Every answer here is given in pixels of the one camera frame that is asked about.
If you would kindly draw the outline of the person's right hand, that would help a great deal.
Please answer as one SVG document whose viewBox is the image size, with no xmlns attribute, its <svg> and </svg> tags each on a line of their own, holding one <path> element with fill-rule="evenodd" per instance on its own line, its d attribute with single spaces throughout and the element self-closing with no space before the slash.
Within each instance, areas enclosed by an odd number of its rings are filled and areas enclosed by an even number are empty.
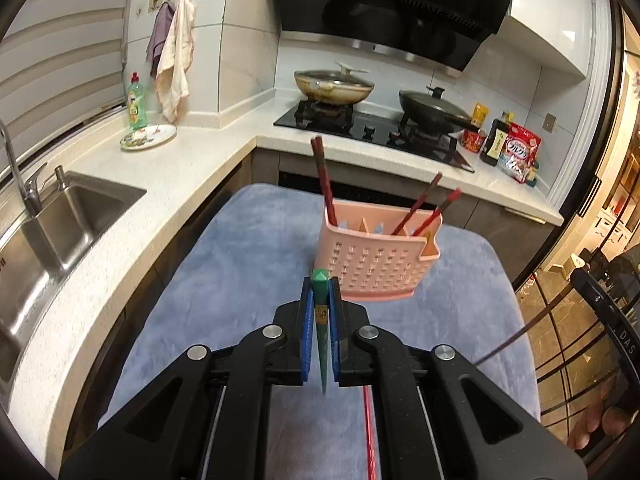
<svg viewBox="0 0 640 480">
<path fill-rule="evenodd" d="M 597 400 L 582 413 L 570 432 L 566 445 L 574 451 L 582 450 L 598 429 L 602 429 L 608 437 L 617 438 L 631 425 L 635 417 L 636 415 L 631 415 L 615 405 L 607 408 L 602 400 Z"/>
</svg>

